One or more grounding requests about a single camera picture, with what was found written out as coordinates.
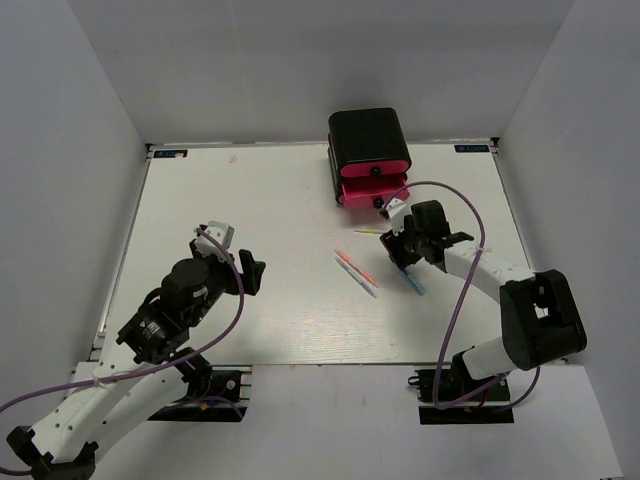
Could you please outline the light blue pen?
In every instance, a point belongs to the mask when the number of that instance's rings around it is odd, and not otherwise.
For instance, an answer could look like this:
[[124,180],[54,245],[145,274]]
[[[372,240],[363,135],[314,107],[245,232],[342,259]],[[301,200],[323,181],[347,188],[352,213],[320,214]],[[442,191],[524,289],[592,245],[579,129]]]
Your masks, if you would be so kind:
[[416,294],[423,296],[426,293],[425,287],[407,269],[400,269],[399,273]]

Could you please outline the yellow pen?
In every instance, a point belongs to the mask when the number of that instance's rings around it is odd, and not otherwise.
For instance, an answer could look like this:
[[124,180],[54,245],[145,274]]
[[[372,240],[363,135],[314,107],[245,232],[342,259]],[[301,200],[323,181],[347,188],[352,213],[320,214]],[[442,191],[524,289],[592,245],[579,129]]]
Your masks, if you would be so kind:
[[370,234],[370,235],[382,235],[384,234],[386,231],[383,229],[375,229],[375,228],[355,228],[353,229],[354,233],[358,233],[358,234]]

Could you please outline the pink drawer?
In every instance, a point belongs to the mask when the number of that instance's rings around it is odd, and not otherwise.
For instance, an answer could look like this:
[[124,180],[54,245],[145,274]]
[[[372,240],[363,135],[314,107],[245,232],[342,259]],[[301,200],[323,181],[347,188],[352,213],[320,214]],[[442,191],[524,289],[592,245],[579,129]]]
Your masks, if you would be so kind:
[[346,209],[379,209],[406,182],[406,174],[345,179],[337,187],[337,203]]
[[404,174],[411,166],[407,160],[385,160],[372,162],[354,162],[341,167],[339,174],[342,178],[379,178],[386,175]]

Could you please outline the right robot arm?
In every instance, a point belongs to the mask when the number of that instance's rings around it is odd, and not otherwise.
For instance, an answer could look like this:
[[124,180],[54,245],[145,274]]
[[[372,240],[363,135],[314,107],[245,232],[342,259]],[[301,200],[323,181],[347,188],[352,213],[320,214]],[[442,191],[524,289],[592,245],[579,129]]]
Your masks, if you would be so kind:
[[421,260],[476,288],[500,310],[497,338],[455,354],[438,366],[431,399],[440,408],[467,402],[507,374],[529,371],[587,347],[587,334],[568,279],[534,272],[494,255],[465,232],[452,232],[442,205],[393,199],[381,214],[391,225],[380,240],[400,270]]

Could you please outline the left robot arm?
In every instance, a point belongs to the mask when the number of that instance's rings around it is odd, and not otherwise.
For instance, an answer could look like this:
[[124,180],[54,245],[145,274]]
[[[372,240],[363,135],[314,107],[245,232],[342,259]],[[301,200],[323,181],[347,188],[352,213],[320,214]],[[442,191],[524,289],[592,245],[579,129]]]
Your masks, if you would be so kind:
[[89,380],[67,386],[68,396],[32,426],[7,436],[33,479],[88,479],[97,464],[138,425],[175,400],[206,398],[212,367],[187,346],[224,294],[259,292],[266,269],[248,250],[233,257],[201,232],[138,310],[104,347]]

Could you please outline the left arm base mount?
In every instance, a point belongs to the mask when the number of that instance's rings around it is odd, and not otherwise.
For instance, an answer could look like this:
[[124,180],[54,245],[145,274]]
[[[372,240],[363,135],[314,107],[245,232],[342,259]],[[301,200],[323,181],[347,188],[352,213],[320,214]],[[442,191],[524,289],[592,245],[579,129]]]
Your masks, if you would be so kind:
[[197,386],[149,417],[149,421],[239,423],[247,413],[252,387],[251,366],[214,366]]

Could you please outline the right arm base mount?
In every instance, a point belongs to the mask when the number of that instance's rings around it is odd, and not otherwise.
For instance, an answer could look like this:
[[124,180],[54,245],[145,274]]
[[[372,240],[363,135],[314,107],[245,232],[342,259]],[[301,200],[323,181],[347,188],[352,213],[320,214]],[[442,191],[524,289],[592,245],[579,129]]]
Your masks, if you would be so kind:
[[[408,386],[415,391],[418,399],[418,413],[421,425],[500,425],[513,424],[514,415],[511,392],[505,378],[489,389],[479,392],[468,400],[451,408],[440,410],[433,401],[435,368],[419,369],[407,379]],[[471,380],[466,384],[456,378],[449,367],[442,370],[438,400],[440,403],[453,402],[461,396],[487,383]]]

